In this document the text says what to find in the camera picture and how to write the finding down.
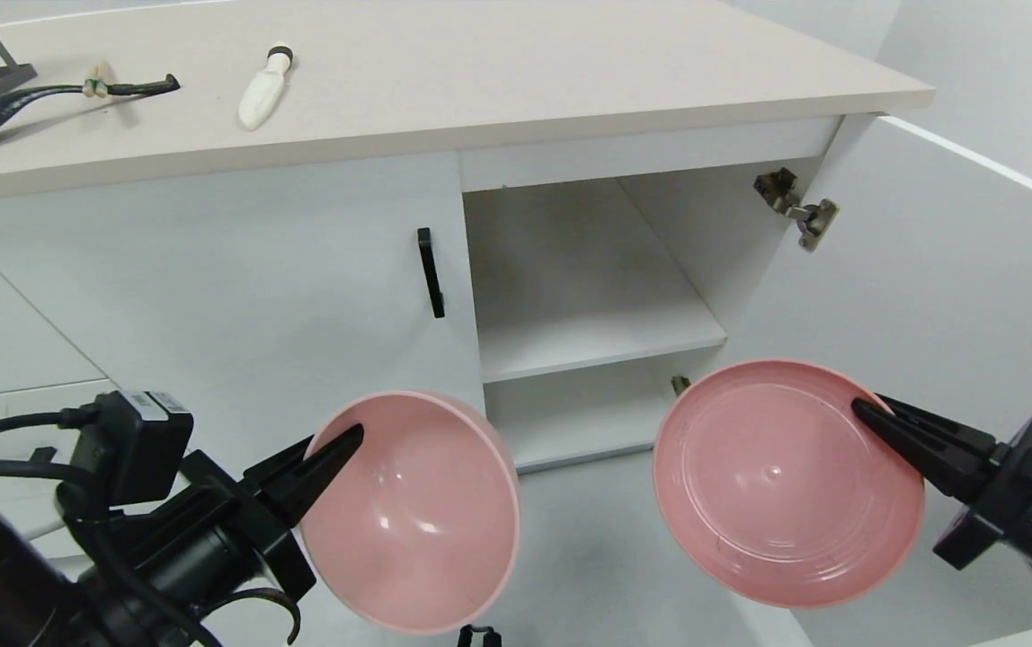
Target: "beige countertop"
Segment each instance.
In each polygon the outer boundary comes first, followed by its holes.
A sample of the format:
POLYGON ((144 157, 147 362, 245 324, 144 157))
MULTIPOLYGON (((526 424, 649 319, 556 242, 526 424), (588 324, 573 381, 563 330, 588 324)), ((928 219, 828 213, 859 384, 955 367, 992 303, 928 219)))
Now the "beige countertop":
POLYGON ((126 102, 59 95, 0 131, 0 196, 112 182, 927 106, 932 89, 713 1, 240 1, 2 25, 39 76, 174 73, 126 102), (296 57, 235 122, 275 41, 296 57))

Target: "pink bowl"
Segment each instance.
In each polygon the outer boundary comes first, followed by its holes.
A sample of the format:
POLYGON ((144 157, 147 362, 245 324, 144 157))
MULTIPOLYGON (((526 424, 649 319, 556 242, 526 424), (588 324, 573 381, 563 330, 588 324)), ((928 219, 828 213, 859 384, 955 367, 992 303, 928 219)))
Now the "pink bowl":
POLYGON ((425 392, 353 401, 307 455, 357 422, 364 445, 301 521, 312 564, 368 621, 457 629, 494 602, 516 561, 512 456, 474 409, 425 392))
POLYGON ((924 516, 924 480, 852 414, 864 386, 820 365, 729 365, 669 411, 652 455, 664 519, 739 594, 825 607, 896 570, 924 516))

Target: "cabinet hinge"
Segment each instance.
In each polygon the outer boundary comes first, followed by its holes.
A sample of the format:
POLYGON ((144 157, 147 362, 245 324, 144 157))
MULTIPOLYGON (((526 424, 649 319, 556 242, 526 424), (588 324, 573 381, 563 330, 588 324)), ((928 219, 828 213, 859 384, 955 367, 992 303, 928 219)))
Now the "cabinet hinge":
POLYGON ((786 168, 766 172, 755 179, 756 192, 772 211, 796 221, 800 230, 800 246, 811 253, 832 226, 836 214, 840 213, 840 205, 829 199, 821 199, 816 205, 801 205, 800 197, 792 192, 793 189, 796 189, 796 173, 786 168))

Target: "black ladle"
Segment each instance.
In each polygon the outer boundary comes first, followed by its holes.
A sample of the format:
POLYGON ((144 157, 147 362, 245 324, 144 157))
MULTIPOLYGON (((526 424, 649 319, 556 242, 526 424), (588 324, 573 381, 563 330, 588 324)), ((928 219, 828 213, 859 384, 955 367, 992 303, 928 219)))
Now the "black ladle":
MULTIPOLYGON (((166 92, 174 90, 180 90, 180 82, 173 74, 167 74, 164 80, 142 83, 139 86, 131 85, 131 83, 115 83, 115 85, 108 86, 108 95, 110 97, 153 97, 154 94, 166 94, 166 92)), ((2 94, 0 95, 0 128, 20 109, 39 98, 53 94, 84 94, 84 91, 83 86, 44 86, 28 87, 25 90, 14 90, 8 94, 2 94)))

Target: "label sticker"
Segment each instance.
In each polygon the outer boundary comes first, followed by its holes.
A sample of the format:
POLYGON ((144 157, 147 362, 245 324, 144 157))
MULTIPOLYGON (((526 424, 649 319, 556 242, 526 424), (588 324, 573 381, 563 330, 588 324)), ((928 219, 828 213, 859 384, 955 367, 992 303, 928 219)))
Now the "label sticker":
POLYGON ((167 421, 168 415, 147 392, 119 392, 133 406, 143 421, 167 421))
POLYGON ((192 411, 185 409, 182 402, 176 401, 176 398, 171 397, 170 394, 164 392, 150 392, 150 396, 153 396, 154 400, 157 400, 160 407, 163 407, 168 414, 191 414, 192 411))

